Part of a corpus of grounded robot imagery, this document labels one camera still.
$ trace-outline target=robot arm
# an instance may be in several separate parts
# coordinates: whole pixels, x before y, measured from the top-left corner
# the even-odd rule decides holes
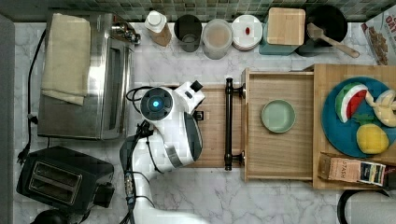
[[[128,160],[132,162],[130,170],[124,169],[127,202],[132,207],[130,213],[133,212],[131,223],[207,223],[194,214],[155,209],[149,188],[150,179],[158,173],[191,164],[201,155],[202,138],[192,117],[194,109],[205,99],[201,88],[197,81],[186,82],[174,91],[153,88],[142,97],[144,123],[152,124],[156,130],[143,138],[142,134],[127,138],[120,151],[123,168]],[[127,161],[122,156],[131,153],[132,158]]]

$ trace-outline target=toy fruit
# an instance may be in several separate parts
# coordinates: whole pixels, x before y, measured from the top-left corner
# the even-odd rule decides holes
[[[393,113],[393,110],[396,110],[396,102],[394,102],[395,96],[396,91],[384,91],[374,102],[374,98],[370,92],[366,94],[366,102],[373,108],[376,117],[383,124],[391,128],[396,127],[396,115]]]
[[[356,112],[361,102],[366,97],[367,87],[359,82],[352,82],[338,92],[335,97],[335,112],[343,122]]]
[[[361,124],[356,137],[362,152],[379,154],[388,149],[389,140],[387,134],[376,124],[370,123],[369,118],[374,119],[374,116],[357,115],[353,118],[357,119]]]

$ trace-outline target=white robot body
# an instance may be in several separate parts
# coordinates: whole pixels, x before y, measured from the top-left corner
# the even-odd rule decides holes
[[[168,159],[163,144],[161,135],[154,132],[154,135],[148,138],[153,160],[157,168],[161,172],[169,172],[176,169],[172,162]],[[134,150],[133,156],[133,169],[135,172],[142,173],[134,174],[134,182],[136,187],[137,196],[146,196],[152,201],[151,190],[149,182],[151,178],[158,174],[155,171],[154,163],[149,155],[148,145],[146,144],[147,139],[141,139]],[[134,207],[134,222],[136,224],[207,224],[202,217],[195,214],[177,212],[177,211],[164,211],[156,209],[152,206],[151,202],[144,198],[138,197]]]
[[[175,91],[154,88],[142,97],[142,115],[156,130],[148,139],[140,139],[134,148],[132,166],[137,196],[134,206],[136,224],[208,223],[194,214],[154,208],[149,188],[150,179],[159,172],[165,173],[191,164],[200,156],[202,138],[192,112],[205,99],[201,88],[198,82],[187,82]]]

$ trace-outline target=stainless steel toaster oven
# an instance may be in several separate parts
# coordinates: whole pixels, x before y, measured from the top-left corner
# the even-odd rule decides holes
[[[74,105],[40,94],[37,134],[91,140],[123,136],[128,112],[124,95],[134,83],[134,45],[140,42],[140,35],[112,13],[57,12],[90,23],[88,95],[83,105]]]

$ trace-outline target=drawer handle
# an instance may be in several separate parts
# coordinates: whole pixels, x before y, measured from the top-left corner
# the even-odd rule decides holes
[[[225,154],[224,165],[226,171],[233,169],[233,161],[243,162],[244,156],[242,154],[233,156],[232,142],[233,142],[233,94],[238,93],[239,97],[245,97],[246,86],[245,83],[239,87],[233,87],[233,79],[228,77],[225,85]]]

